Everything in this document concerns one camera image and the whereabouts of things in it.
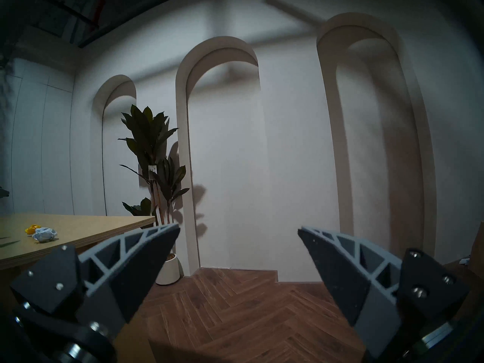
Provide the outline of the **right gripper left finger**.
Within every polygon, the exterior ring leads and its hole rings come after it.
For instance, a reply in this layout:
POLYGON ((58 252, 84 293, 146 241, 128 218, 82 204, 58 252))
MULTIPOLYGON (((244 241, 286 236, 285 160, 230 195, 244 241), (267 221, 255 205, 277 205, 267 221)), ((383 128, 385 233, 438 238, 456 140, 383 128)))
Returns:
POLYGON ((56 247, 11 282, 18 310, 65 331, 97 322, 115 336, 138 311, 179 233, 178 224, 146 228, 80 255, 73 245, 56 247))

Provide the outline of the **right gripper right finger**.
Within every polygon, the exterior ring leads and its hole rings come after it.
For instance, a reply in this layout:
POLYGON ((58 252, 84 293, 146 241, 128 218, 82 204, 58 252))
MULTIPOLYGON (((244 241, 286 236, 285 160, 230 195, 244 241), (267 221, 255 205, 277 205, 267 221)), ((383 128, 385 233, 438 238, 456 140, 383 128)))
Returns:
POLYGON ((298 236, 365 359, 457 355, 466 337, 453 318, 469 288, 432 256, 409 248, 399 259, 368 240, 306 226, 298 236))

